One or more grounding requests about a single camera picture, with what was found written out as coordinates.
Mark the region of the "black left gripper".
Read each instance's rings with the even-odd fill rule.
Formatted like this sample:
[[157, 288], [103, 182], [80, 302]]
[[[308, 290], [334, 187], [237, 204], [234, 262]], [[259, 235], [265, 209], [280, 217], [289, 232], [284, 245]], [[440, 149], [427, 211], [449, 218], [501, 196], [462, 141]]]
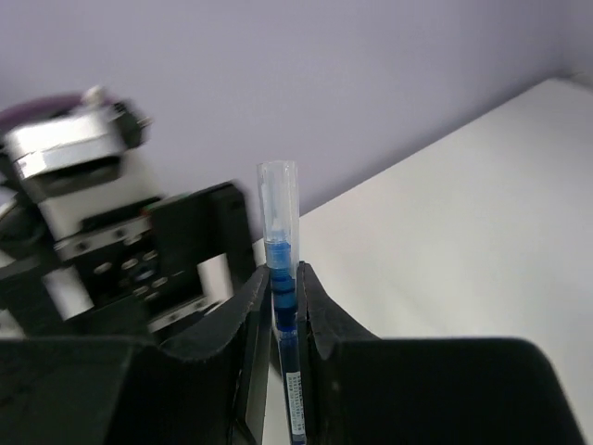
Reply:
[[19, 190], [1, 213], [1, 335], [170, 331], [214, 308], [200, 267], [220, 256], [239, 290], [256, 265], [233, 183], [94, 210], [65, 237]]

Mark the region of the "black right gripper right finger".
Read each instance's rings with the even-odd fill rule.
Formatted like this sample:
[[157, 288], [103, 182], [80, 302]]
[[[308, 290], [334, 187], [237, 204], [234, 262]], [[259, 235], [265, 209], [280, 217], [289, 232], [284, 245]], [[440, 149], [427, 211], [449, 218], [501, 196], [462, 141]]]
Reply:
[[297, 270], [310, 444], [581, 444], [556, 372], [513, 337], [383, 339]]

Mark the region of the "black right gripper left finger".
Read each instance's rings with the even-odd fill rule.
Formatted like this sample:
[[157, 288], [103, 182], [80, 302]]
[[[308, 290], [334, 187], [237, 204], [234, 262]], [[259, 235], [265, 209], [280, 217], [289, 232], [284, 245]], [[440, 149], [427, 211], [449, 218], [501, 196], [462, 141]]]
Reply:
[[179, 335], [77, 336], [30, 264], [1, 274], [23, 339], [1, 344], [5, 444], [259, 444], [271, 340], [269, 272]]

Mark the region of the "blue gel pen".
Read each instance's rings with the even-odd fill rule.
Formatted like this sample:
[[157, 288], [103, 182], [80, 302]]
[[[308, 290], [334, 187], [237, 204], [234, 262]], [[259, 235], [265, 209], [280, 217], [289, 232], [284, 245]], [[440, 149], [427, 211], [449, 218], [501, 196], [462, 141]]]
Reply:
[[273, 219], [265, 235], [264, 246], [266, 263], [270, 270], [275, 333], [290, 440], [293, 444], [305, 444], [306, 426], [297, 334], [297, 267], [289, 225], [278, 218]]

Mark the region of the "small clear plastic piece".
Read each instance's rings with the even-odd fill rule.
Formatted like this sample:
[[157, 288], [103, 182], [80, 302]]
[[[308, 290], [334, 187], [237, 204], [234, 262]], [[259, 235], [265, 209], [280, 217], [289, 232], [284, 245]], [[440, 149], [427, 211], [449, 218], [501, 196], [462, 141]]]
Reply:
[[299, 193], [292, 160], [258, 165], [259, 203], [266, 263], [281, 277], [296, 279], [299, 263]]

